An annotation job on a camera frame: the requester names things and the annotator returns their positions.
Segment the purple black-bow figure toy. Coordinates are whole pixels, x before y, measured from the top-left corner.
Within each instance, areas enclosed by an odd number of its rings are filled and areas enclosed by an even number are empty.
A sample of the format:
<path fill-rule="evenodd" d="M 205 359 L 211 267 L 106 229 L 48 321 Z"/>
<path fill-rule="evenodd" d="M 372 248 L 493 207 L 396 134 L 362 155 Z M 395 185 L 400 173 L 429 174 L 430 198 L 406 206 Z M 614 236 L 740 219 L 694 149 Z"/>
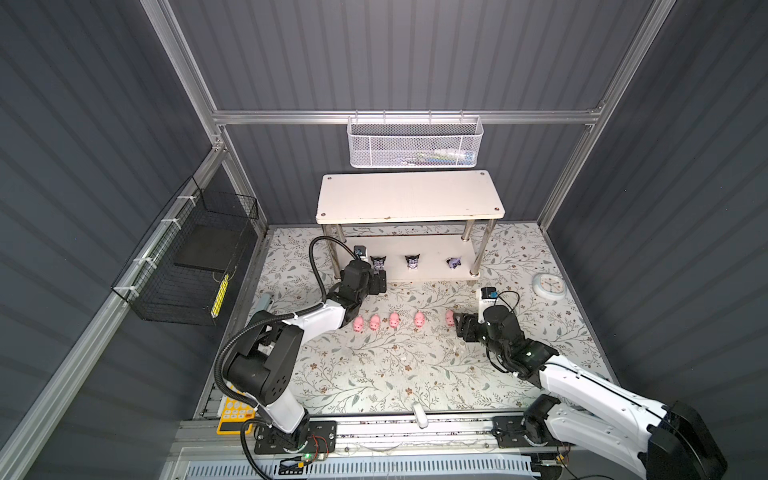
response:
<path fill-rule="evenodd" d="M 461 257 L 450 257 L 446 260 L 446 264 L 450 269 L 457 269 L 462 265 Z"/>

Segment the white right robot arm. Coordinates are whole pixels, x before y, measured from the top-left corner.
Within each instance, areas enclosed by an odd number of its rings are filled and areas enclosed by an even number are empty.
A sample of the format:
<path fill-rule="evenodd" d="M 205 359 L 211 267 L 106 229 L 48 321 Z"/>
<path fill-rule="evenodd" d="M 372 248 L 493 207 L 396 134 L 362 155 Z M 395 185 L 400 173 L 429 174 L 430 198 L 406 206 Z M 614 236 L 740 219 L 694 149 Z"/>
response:
<path fill-rule="evenodd" d="M 721 479 L 727 460 L 701 415 L 625 390 L 525 336 L 515 312 L 489 303 L 450 313 L 458 338 L 480 344 L 499 371 L 541 389 L 521 428 L 534 446 L 583 447 L 642 479 Z"/>

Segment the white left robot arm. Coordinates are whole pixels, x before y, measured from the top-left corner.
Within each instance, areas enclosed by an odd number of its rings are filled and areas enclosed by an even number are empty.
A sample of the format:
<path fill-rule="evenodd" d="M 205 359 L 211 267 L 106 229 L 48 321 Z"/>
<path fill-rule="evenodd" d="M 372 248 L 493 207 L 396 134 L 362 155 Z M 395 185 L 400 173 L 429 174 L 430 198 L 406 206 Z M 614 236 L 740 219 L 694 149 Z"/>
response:
<path fill-rule="evenodd" d="M 351 255 L 340 280 L 331 287 L 321 279 L 314 257 L 314 247 L 321 241 L 335 243 Z M 257 312 L 221 347 L 213 367 L 219 391 L 253 407 L 258 419 L 293 443 L 304 441 L 310 419 L 289 390 L 301 347 L 353 322 L 364 300 L 387 288 L 386 272 L 372 266 L 363 245 L 351 247 L 323 235 L 310 242 L 308 255 L 321 301 L 288 314 Z"/>

